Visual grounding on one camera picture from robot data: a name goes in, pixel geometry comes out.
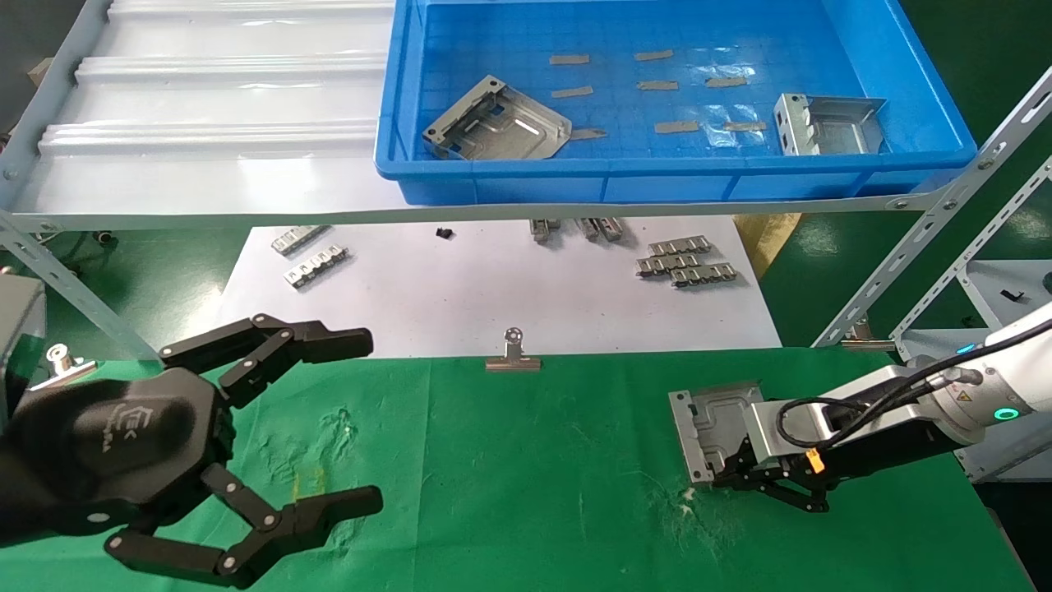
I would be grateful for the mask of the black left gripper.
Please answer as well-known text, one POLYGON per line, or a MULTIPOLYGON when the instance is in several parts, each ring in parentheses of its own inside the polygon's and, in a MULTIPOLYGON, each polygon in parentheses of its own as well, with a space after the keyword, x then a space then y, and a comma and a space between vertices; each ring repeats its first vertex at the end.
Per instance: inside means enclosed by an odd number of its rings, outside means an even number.
POLYGON ((322 547, 339 522, 378 514, 384 501, 365 486, 274 509, 222 467, 236 435, 227 407, 247 407, 298 363, 372 352, 365 327, 332 331, 320 320, 258 314, 163 346, 169 370, 157 376, 26 395, 15 411, 15 535, 89 536, 145 524, 109 537, 112 558, 151 576, 251 588, 275 563, 322 547), (220 393, 199 376, 227 364, 220 393), (244 539, 223 550, 155 537, 154 525, 183 520, 210 494, 249 525, 244 539))

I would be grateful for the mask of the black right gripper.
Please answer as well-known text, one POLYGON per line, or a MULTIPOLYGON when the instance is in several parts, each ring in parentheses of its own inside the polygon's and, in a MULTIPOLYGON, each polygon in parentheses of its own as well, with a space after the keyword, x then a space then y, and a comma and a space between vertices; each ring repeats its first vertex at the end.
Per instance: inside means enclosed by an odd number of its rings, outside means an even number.
POLYGON ((777 430, 781 413, 748 409, 746 435, 736 453, 714 473, 714 488, 756 492, 807 513, 828 513, 827 492, 808 488, 836 488, 847 479, 863 479, 963 447, 939 421, 920 415, 917 409, 895 409, 883 427, 872 423, 812 460, 807 447, 794 445, 777 430))

